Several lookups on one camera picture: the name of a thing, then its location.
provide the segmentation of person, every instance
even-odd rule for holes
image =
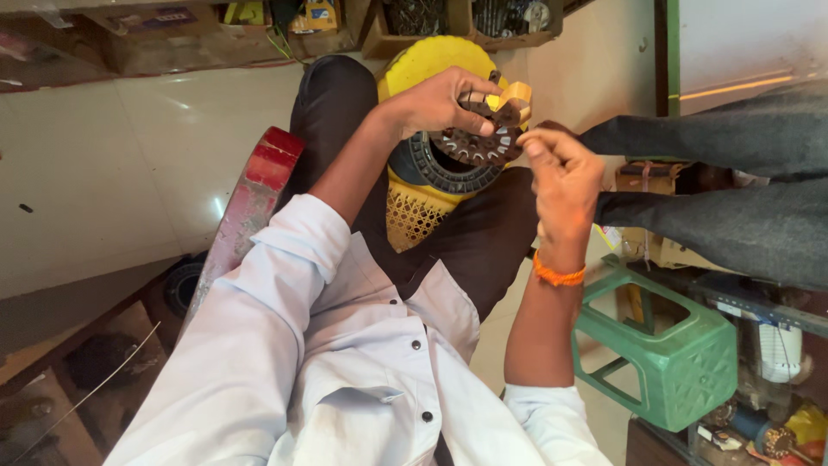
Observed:
[[[606,155],[673,156],[771,178],[666,196],[602,192],[595,223],[641,226],[751,277],[828,289],[828,80],[807,80],[676,118],[622,115],[581,134]]]
[[[507,169],[411,252],[388,251],[394,147],[418,130],[494,131],[457,105],[467,90],[501,92],[454,67],[377,104],[356,61],[310,66],[291,116],[307,143],[292,196],[214,282],[108,466],[609,464],[570,345],[599,158],[529,131],[531,171]],[[537,234],[545,278],[527,283],[501,401],[469,360]]]

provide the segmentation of green wire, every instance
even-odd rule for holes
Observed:
[[[307,66],[307,63],[305,63],[302,60],[299,60],[299,58],[297,58],[296,55],[293,54],[293,50],[291,49],[291,45],[287,43],[287,37],[285,37],[285,35],[282,34],[282,29],[279,27],[278,24],[274,24],[273,26],[269,27],[268,30],[275,30],[277,32],[277,34],[279,34],[279,37],[282,39],[282,41],[284,41],[285,48],[287,49],[287,52],[285,52],[279,46],[279,44],[277,44],[276,41],[274,41],[272,39],[272,37],[270,37],[270,34],[265,33],[265,35],[267,36],[267,39],[270,41],[270,43],[272,43],[277,48],[277,50],[279,50],[282,53],[282,55],[285,56],[285,58],[287,58],[288,60],[290,60],[290,59],[296,60],[299,63],[301,63],[302,65]]]
[[[290,59],[291,59],[291,56],[290,56],[290,55],[288,55],[288,54],[287,54],[287,52],[285,52],[284,50],[282,50],[282,48],[279,46],[279,44],[277,44],[277,43],[276,43],[276,41],[274,41],[274,40],[273,40],[273,38],[272,38],[272,37],[270,37],[270,34],[267,34],[267,33],[265,32],[265,36],[267,36],[267,39],[270,41],[270,43],[272,43],[272,44],[273,44],[273,46],[275,46],[275,47],[276,47],[276,50],[280,51],[280,52],[282,53],[282,55],[284,55],[284,56],[285,56],[285,58],[287,58],[288,60],[290,60]]]

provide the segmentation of white shirt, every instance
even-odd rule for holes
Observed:
[[[253,241],[107,466],[428,465],[441,431],[458,466],[609,465],[574,387],[507,386],[501,401],[472,374],[477,310],[440,261],[403,302],[310,195]]]

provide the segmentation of yellow plastic stool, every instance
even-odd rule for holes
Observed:
[[[480,46],[454,36],[434,36],[418,41],[400,52],[377,76],[379,101],[403,92],[450,66],[459,66],[488,79],[494,62]],[[503,77],[498,83],[506,89]],[[430,186],[404,182],[388,169],[386,227],[388,242],[403,252],[424,240],[457,204],[474,194],[452,195]]]

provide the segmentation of orange thread bracelet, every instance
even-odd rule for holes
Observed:
[[[559,274],[555,270],[548,269],[541,264],[541,260],[537,258],[537,250],[535,250],[535,256],[532,258],[532,267],[535,269],[537,279],[545,280],[554,286],[575,286],[581,284],[584,282],[584,272],[586,271],[586,265],[584,265],[584,268],[580,272],[575,272],[574,274]]]

